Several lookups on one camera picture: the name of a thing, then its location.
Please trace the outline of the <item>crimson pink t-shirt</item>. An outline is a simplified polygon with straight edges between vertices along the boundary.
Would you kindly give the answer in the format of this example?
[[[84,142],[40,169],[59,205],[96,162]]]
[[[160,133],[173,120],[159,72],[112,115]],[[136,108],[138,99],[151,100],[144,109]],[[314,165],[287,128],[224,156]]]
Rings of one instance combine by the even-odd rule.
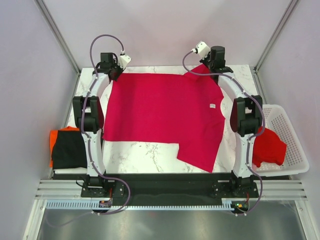
[[[112,84],[103,139],[178,144],[180,161],[212,172],[224,133],[223,98],[203,65],[185,74],[123,73]]]

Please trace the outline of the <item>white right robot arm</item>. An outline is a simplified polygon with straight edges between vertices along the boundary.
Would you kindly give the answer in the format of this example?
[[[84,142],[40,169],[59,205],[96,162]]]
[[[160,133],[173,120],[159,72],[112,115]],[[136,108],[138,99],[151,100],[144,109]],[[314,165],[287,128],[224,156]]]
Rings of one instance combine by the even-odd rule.
[[[253,149],[260,127],[264,124],[263,101],[259,95],[251,95],[238,80],[233,70],[226,66],[225,48],[209,47],[201,41],[196,46],[200,62],[209,70],[209,76],[233,101],[229,124],[235,133],[235,163],[229,183],[223,190],[240,197],[254,187]]]

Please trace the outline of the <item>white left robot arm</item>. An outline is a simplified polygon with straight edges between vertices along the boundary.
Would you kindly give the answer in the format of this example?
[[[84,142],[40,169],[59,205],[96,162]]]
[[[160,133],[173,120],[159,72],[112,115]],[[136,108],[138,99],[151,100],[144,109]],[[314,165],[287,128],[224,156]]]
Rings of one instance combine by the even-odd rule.
[[[120,72],[117,55],[112,52],[101,53],[100,62],[94,65],[88,90],[72,99],[74,122],[81,131],[87,160],[81,192],[83,198],[106,198],[110,195],[110,185],[102,177],[106,171],[102,151],[105,117],[100,98]]]

